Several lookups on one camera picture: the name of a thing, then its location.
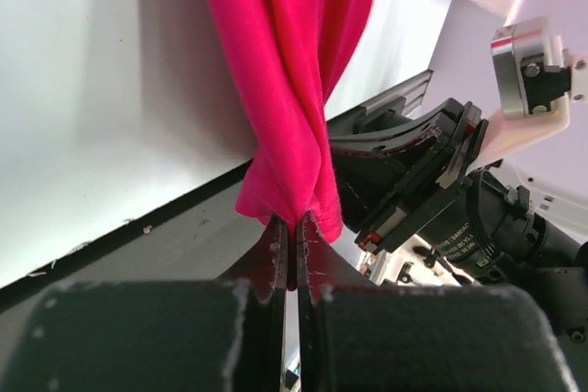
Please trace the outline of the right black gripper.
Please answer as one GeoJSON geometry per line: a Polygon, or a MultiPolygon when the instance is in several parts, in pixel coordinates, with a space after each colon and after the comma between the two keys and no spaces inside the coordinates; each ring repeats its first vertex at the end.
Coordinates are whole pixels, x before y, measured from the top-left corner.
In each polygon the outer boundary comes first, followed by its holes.
{"type": "Polygon", "coordinates": [[[485,167],[465,170],[487,126],[453,98],[416,118],[388,109],[328,126],[343,221],[358,245],[393,252],[417,235],[477,281],[506,281],[507,247],[493,235],[508,190],[485,167]]]}

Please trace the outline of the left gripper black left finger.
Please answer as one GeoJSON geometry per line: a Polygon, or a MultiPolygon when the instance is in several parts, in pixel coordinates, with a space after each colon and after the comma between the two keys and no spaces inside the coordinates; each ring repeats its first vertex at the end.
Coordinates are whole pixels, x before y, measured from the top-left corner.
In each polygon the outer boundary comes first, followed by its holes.
{"type": "Polygon", "coordinates": [[[39,301],[4,391],[279,391],[288,228],[209,281],[61,282],[39,301]]]}

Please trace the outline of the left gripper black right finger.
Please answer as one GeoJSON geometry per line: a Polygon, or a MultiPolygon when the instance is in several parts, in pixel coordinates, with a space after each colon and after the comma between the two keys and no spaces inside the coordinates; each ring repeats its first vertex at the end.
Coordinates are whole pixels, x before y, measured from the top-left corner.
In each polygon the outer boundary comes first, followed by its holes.
{"type": "Polygon", "coordinates": [[[575,391],[558,334],[579,327],[579,272],[515,286],[377,286],[297,228],[305,391],[575,391]]]}

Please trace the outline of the red t shirt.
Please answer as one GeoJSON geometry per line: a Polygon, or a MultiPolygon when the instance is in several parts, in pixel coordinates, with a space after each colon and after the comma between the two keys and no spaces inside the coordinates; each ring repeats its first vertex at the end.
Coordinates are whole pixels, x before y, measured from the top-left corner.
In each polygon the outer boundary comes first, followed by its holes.
{"type": "Polygon", "coordinates": [[[282,218],[291,230],[312,214],[326,241],[343,222],[325,104],[368,22],[373,0],[258,0],[265,28],[243,95],[259,148],[238,199],[240,213],[282,218]]]}

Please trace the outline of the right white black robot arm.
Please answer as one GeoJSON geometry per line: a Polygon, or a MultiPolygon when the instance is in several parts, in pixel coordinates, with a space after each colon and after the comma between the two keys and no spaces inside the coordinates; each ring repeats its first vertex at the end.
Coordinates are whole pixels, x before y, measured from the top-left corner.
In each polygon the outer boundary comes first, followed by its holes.
{"type": "Polygon", "coordinates": [[[483,285],[525,290],[553,330],[587,340],[587,249],[540,216],[527,188],[474,168],[488,123],[448,99],[416,119],[355,107],[328,136],[344,224],[365,252],[394,252],[412,237],[483,285]]]}

